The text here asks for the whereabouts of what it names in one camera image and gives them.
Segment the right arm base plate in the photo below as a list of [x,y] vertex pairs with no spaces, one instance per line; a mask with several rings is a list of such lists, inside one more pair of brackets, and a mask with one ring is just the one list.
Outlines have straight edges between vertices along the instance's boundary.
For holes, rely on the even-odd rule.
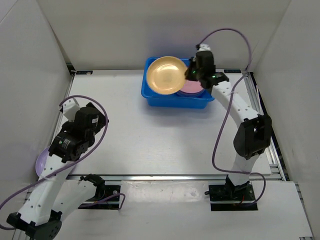
[[212,212],[257,211],[255,192],[252,184],[235,196],[227,194],[224,185],[209,185],[204,195],[209,197]]

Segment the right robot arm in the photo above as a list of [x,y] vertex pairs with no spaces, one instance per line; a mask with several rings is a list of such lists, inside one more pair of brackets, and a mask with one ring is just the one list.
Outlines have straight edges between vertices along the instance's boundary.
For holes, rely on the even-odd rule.
[[251,108],[235,91],[223,72],[217,72],[211,50],[199,48],[189,60],[185,77],[197,81],[226,110],[222,121],[224,126],[231,117],[237,126],[233,140],[235,160],[227,174],[223,189],[216,193],[219,200],[237,200],[245,195],[250,183],[250,174],[258,157],[270,146],[272,119]]

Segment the pink plate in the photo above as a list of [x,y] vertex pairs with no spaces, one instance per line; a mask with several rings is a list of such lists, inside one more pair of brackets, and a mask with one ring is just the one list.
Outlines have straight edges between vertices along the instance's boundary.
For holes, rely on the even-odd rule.
[[201,83],[199,81],[186,80],[185,84],[178,92],[182,94],[192,95],[200,93],[203,90],[204,88],[201,86]]
[[193,92],[193,93],[190,93],[190,92],[184,92],[184,91],[181,91],[179,90],[176,94],[180,97],[193,97],[193,98],[198,98],[199,96],[201,96],[203,93],[205,92],[205,90],[201,90],[199,92]]

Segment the purple plate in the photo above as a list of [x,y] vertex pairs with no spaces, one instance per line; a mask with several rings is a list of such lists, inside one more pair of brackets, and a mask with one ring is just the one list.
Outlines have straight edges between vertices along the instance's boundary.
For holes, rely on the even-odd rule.
[[35,162],[35,172],[38,177],[41,176],[43,170],[45,169],[45,165],[47,162],[47,157],[49,156],[49,146],[46,147],[37,157],[37,160]]

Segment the pink plate front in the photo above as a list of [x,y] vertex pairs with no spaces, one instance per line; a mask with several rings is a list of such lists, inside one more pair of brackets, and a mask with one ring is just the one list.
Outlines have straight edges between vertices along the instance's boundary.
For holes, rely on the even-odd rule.
[[204,88],[201,86],[201,83],[199,81],[186,80],[185,84],[178,92],[182,94],[192,95],[200,93],[203,90]]

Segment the yellow plate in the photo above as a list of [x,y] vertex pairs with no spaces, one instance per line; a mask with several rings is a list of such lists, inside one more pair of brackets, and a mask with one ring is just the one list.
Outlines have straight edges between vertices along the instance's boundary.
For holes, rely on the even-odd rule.
[[171,95],[186,83],[186,64],[177,57],[163,56],[154,60],[146,71],[146,83],[155,93]]

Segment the pink plate back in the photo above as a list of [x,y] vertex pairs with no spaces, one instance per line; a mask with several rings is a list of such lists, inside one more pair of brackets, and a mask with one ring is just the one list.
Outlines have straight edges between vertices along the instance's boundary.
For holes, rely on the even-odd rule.
[[190,93],[190,92],[184,92],[184,91],[181,91],[179,90],[176,94],[180,97],[193,97],[193,98],[198,98],[199,96],[201,96],[203,93],[205,92],[205,90],[201,90],[199,92],[193,92],[193,93]]

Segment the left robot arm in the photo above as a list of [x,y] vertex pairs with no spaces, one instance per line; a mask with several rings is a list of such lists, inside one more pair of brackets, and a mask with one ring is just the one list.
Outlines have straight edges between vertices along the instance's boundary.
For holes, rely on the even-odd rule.
[[48,149],[44,169],[31,185],[33,191],[24,205],[6,220],[33,240],[54,239],[70,213],[87,200],[100,200],[105,195],[105,180],[89,174],[81,176],[69,194],[58,198],[69,173],[97,148],[101,142],[95,141],[96,134],[105,134],[109,123],[107,112],[99,103],[80,107],[69,100],[61,110],[67,121]]

